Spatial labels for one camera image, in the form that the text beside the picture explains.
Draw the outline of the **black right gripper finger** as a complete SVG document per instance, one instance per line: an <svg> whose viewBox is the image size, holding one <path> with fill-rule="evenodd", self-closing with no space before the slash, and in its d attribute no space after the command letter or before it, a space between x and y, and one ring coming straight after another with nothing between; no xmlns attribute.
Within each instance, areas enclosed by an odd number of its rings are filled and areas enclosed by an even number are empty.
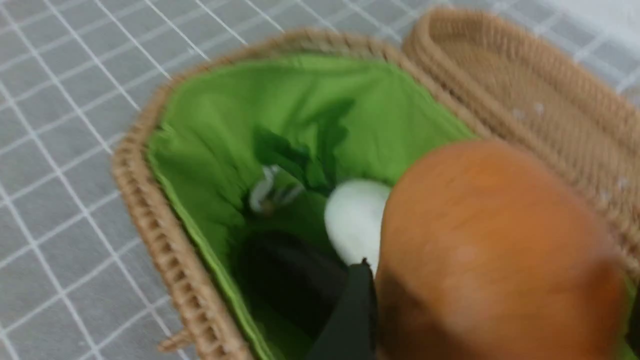
<svg viewBox="0 0 640 360"><path fill-rule="evenodd" d="M377 357L377 292L366 258L348 267L346 285L307 360L374 360Z"/></svg>

